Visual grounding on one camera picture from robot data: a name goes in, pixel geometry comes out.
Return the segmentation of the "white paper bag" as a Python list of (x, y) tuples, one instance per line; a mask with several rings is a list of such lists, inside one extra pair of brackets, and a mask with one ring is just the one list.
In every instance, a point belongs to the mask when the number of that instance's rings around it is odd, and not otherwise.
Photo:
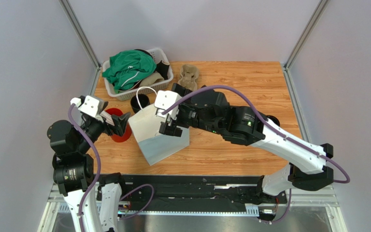
[(189, 129), (182, 128), (181, 137), (159, 133), (160, 123), (174, 117), (174, 110), (165, 115), (162, 112), (151, 104), (128, 119), (132, 134), (151, 166), (190, 145)]

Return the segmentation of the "black cup stack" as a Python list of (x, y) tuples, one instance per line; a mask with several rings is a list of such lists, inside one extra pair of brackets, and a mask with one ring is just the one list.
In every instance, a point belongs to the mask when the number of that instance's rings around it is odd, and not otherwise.
[(131, 108), (132, 108), (133, 112), (136, 114), (141, 109), (150, 105), (150, 99), (145, 94), (138, 94), (138, 95), (133, 96), (131, 98), (130, 105), (131, 105)]

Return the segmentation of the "cardboard cup carrier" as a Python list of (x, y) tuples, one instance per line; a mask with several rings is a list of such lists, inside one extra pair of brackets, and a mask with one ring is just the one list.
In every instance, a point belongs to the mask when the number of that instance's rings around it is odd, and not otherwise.
[(200, 71), (196, 66), (184, 64), (181, 66), (180, 78), (177, 83), (186, 89), (196, 91), (198, 89), (197, 80), (199, 73)]

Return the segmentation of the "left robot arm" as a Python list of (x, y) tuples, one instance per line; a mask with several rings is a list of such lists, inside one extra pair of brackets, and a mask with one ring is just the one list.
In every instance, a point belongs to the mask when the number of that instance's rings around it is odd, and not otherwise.
[(77, 232), (117, 231), (119, 201), (127, 191), (121, 173), (94, 174), (90, 144), (67, 120), (47, 130), (54, 150), (53, 180), (67, 203)]

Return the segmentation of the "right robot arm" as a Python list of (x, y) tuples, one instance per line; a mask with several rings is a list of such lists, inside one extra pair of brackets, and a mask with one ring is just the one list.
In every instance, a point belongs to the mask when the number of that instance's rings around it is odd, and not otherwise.
[(250, 104), (231, 105), (223, 93), (225, 89), (226, 86), (210, 86), (196, 91), (183, 87), (159, 91), (154, 105), (156, 115), (165, 119), (160, 133), (179, 137), (184, 128), (193, 127), (219, 134), (232, 144), (257, 147), (285, 159), (287, 165), (283, 169), (260, 178), (260, 196), (276, 196), (293, 187), (317, 191), (333, 183), (334, 171), (327, 166), (332, 145), (306, 142)]

